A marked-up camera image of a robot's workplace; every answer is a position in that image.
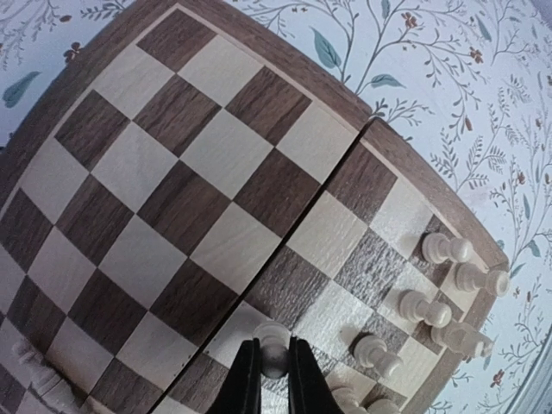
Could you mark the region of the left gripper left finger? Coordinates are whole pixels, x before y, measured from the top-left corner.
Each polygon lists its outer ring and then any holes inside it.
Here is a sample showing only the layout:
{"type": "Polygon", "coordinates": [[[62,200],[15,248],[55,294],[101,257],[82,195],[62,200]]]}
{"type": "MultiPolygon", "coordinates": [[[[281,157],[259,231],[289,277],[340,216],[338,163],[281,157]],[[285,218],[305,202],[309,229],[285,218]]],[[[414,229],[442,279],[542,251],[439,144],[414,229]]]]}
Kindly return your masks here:
{"type": "Polygon", "coordinates": [[[261,351],[258,339],[241,343],[234,362],[207,414],[261,412],[261,351]]]}

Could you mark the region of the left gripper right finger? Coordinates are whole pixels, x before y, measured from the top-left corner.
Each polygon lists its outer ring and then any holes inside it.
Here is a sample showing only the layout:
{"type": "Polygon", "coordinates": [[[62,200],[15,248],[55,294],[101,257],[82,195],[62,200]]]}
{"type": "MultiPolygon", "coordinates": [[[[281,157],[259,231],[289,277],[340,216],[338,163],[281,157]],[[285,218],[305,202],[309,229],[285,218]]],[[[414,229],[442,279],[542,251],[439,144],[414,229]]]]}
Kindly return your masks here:
{"type": "Polygon", "coordinates": [[[293,336],[288,354],[288,412],[342,414],[306,340],[293,336]]]}

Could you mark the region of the light wooden queen piece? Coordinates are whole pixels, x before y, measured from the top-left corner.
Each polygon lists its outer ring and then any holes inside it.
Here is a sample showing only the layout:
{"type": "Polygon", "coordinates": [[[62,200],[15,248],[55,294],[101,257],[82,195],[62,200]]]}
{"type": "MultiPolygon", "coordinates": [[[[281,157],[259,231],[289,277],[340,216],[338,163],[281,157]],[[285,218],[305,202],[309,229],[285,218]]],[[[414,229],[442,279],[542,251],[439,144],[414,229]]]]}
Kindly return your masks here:
{"type": "Polygon", "coordinates": [[[340,385],[331,389],[331,395],[344,414],[367,414],[350,386],[340,385]]]}

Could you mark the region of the light wooden bishop piece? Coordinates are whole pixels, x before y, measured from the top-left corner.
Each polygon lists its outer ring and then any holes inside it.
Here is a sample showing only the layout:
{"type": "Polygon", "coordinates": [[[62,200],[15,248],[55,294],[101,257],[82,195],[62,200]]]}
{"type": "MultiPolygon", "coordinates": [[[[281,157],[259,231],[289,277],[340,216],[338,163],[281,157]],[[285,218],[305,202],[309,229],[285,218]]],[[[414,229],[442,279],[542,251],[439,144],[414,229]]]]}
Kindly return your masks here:
{"type": "Polygon", "coordinates": [[[468,323],[451,321],[444,328],[433,327],[430,331],[433,342],[456,354],[469,358],[486,358],[492,354],[494,342],[468,323]]]}

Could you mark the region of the light wooden rook piece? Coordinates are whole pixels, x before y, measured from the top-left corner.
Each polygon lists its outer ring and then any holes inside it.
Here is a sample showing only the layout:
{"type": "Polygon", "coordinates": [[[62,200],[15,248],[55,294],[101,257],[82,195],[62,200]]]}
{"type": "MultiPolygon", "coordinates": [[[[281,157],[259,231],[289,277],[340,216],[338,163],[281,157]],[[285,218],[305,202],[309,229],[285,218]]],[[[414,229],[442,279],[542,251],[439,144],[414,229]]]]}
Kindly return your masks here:
{"type": "Polygon", "coordinates": [[[455,272],[455,285],[463,292],[475,292],[484,289],[497,298],[502,298],[510,289],[508,272],[492,270],[488,273],[473,263],[462,263],[455,272]]]}

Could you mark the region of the wooden chess board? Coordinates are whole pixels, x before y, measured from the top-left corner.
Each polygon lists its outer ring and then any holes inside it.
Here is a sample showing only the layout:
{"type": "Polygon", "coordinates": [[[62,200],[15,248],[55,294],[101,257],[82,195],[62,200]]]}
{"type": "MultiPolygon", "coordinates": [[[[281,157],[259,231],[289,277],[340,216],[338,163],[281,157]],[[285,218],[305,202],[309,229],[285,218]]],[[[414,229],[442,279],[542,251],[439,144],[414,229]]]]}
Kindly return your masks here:
{"type": "Polygon", "coordinates": [[[498,245],[369,109],[215,1],[139,1],[71,63],[1,155],[1,410],[203,413],[274,320],[332,387],[421,413],[461,354],[400,316],[409,291],[480,330],[497,297],[423,238],[498,245]],[[381,338],[384,379],[354,347],[381,338]],[[12,352],[61,377],[44,397],[12,352]]]}

